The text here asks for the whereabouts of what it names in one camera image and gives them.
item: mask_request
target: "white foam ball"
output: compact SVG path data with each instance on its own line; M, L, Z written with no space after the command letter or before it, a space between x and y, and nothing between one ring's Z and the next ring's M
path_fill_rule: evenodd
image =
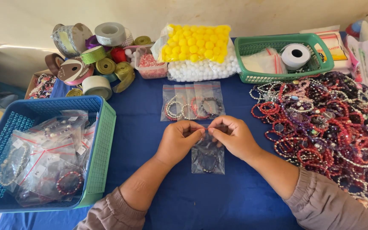
M130 49L125 49L124 54L127 55L127 56L130 56L130 55L132 55L132 51Z

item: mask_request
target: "blue plastic basket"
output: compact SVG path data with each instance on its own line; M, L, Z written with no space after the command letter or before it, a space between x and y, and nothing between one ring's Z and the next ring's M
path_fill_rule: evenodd
M15 198L0 185L0 212L40 212L86 207L102 198L115 130L116 112L99 96L60 97L18 100L8 106L0 121L0 155L14 130L24 131L69 109L85 110L89 121L96 120L90 163L80 196L71 201L53 202L40 206L20 206Z

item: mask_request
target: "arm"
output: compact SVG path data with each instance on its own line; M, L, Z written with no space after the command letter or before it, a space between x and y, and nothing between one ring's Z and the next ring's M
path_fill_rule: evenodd
M205 130L193 121L170 124L164 131L157 153L120 187L96 202L87 217L74 229L142 229L144 216L161 182L180 162Z
M218 124L228 125L228 132L215 129ZM218 117L208 132L268 181L302 227L368 229L368 210L361 203L326 177L298 168L261 149L242 120Z

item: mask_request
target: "silver ribbon roll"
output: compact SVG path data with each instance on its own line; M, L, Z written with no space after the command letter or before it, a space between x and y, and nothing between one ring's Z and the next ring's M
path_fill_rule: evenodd
M90 29L82 23L67 26L57 24L51 38L61 54L67 58L72 58L87 50L85 41L91 36L93 34Z
M126 30L120 23L102 23L95 28L97 41L105 46L121 45L126 39Z

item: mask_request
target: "pink beads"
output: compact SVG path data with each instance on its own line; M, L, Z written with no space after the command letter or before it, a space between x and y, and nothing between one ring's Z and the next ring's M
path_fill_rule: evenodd
M167 76L166 63L157 63L151 54L145 54L140 57L140 63L137 70L144 79L154 79Z

